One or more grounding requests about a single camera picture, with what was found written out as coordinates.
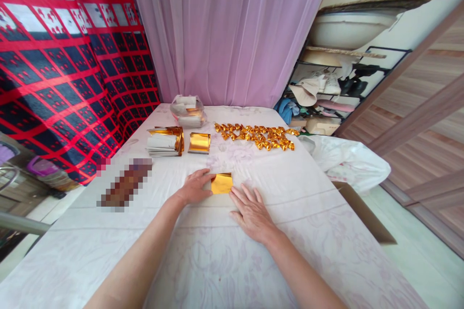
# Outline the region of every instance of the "red patterned cloth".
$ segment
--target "red patterned cloth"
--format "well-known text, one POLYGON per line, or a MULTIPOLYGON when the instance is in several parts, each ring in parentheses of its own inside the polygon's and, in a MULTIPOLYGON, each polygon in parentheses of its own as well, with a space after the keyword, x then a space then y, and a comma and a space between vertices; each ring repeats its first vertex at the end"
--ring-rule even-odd
POLYGON ((0 131, 81 184, 159 105, 134 0, 0 0, 0 131))

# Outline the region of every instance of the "white basin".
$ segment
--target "white basin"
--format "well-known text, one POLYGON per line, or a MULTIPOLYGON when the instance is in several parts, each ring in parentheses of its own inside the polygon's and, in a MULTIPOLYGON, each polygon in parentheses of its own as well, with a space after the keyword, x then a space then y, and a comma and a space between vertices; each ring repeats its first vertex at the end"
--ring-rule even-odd
POLYGON ((316 47, 356 50, 392 26, 393 14, 347 12, 316 17, 309 32, 316 47))

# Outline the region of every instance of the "folded gold paper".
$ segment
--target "folded gold paper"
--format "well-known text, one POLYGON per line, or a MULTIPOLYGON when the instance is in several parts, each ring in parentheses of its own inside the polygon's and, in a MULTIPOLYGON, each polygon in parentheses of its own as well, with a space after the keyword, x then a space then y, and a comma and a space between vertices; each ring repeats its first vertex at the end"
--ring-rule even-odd
POLYGON ((216 177, 211 179, 213 194, 227 194, 231 191, 232 186, 232 173, 216 174, 216 177))
POLYGON ((190 147, 188 148, 188 151, 208 154, 210 144, 210 134, 190 133, 190 147))
POLYGON ((272 148, 281 148, 282 151, 290 149, 295 150, 295 144, 287 139, 286 134, 298 136, 300 133, 295 129, 285 129, 284 127, 264 127, 264 126, 243 126, 238 123, 232 125, 231 123, 214 124, 216 132, 221 132, 222 138, 227 140, 231 138, 234 140, 254 141, 258 149, 265 148, 270 151, 272 148))

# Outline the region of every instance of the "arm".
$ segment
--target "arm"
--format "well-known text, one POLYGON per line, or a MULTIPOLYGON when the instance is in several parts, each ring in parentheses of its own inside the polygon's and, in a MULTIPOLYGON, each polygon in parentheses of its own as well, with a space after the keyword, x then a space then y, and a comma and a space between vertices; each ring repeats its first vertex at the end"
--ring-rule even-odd
POLYGON ((346 308, 324 279, 272 222, 258 190, 254 189, 255 196, 245 185, 242 188, 244 193, 235 187, 230 192, 231 199, 240 211, 231 211, 231 216, 250 238, 267 248, 300 307, 346 308))
POLYGON ((184 186, 166 200, 146 230, 94 293, 86 309, 143 306, 182 209, 213 194, 202 189, 215 176, 204 175, 207 172, 209 169, 202 169, 189 175, 184 186))

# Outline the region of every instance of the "white tablecloth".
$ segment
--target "white tablecloth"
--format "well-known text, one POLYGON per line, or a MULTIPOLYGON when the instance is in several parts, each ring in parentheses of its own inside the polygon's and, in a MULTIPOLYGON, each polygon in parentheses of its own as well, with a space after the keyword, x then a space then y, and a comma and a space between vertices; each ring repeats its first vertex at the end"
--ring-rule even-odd
MULTIPOLYGON (((0 284, 3 308, 81 308, 140 236, 163 202, 197 169, 231 172, 260 189, 273 220, 352 308, 426 308, 403 275, 317 167, 296 137, 295 151, 259 151, 224 141, 214 122, 285 126, 274 110, 205 107, 208 122, 185 130, 182 157, 154 158, 153 171, 124 212, 97 201, 130 158, 147 158, 147 129, 172 126, 161 104, 101 173, 0 284), (189 133, 210 133, 209 155, 189 154, 189 133)), ((228 216, 216 195, 187 207, 174 230, 147 308, 294 308, 295 299, 266 249, 228 216)))

